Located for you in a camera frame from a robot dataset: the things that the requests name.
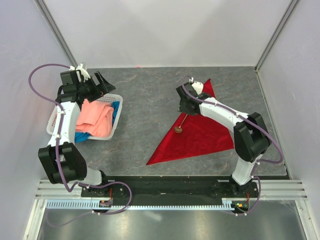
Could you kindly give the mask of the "copper spoon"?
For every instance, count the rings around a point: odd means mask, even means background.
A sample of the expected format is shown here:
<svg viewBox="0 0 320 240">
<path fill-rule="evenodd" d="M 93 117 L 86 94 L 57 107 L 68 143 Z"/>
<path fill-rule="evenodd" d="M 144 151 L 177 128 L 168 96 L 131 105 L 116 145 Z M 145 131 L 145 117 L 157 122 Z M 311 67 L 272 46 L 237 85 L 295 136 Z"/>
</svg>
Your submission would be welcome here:
<svg viewBox="0 0 320 240">
<path fill-rule="evenodd" d="M 184 116 L 183 120 L 181 121 L 180 125 L 179 125 L 179 126 L 175 126 L 175 127 L 173 128 L 173 131 L 174 131 L 175 133 L 180 134 L 180 133 L 183 132 L 182 125 L 183 125 L 183 123 L 185 122 L 185 120 L 186 120 L 187 117 L 188 117 L 188 115 L 186 114 L 186 115 Z"/>
</svg>

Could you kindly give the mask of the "red cloth napkin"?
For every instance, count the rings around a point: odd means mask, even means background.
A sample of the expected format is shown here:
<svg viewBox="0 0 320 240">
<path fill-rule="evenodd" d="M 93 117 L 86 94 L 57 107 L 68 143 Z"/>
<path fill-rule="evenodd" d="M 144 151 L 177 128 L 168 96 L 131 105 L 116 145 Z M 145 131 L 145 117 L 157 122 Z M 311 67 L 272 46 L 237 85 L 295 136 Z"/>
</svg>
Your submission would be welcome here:
<svg viewBox="0 0 320 240">
<path fill-rule="evenodd" d="M 189 115 L 182 125 L 182 133 L 175 133 L 186 114 L 181 113 L 159 142 L 148 165 L 214 154 L 234 148 L 229 130 L 202 115 Z"/>
</svg>

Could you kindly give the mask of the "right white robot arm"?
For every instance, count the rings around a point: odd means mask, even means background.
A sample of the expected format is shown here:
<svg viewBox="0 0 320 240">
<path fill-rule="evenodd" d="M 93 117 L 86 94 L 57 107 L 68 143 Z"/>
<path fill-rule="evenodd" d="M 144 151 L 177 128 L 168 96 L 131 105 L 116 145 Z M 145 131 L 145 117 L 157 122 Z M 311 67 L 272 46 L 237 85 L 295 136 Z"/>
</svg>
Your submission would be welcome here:
<svg viewBox="0 0 320 240">
<path fill-rule="evenodd" d="M 219 102 L 204 92 L 204 84 L 198 81 L 188 81 L 176 91 L 180 97 L 178 110 L 181 113 L 214 120 L 233 133 L 238 160 L 231 175 L 229 191 L 235 197 L 242 196 L 252 181 L 255 165 L 271 145 L 264 119 L 257 112 L 248 114 Z"/>
</svg>

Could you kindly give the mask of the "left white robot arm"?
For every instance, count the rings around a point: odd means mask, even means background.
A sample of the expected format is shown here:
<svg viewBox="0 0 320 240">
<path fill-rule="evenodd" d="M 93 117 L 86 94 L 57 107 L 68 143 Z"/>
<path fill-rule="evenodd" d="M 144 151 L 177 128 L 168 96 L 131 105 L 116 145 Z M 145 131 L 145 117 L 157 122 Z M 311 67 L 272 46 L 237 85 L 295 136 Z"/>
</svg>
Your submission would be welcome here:
<svg viewBox="0 0 320 240">
<path fill-rule="evenodd" d="M 75 146 L 76 123 L 85 100 L 93 102 L 114 91 L 99 71 L 85 77 L 82 70 L 69 70 L 60 74 L 62 85 L 55 99 L 57 115 L 51 139 L 38 150 L 38 158 L 51 184 L 80 184 L 99 197 L 106 196 L 110 185 L 103 180 L 104 173 L 87 166 L 86 160 Z"/>
</svg>

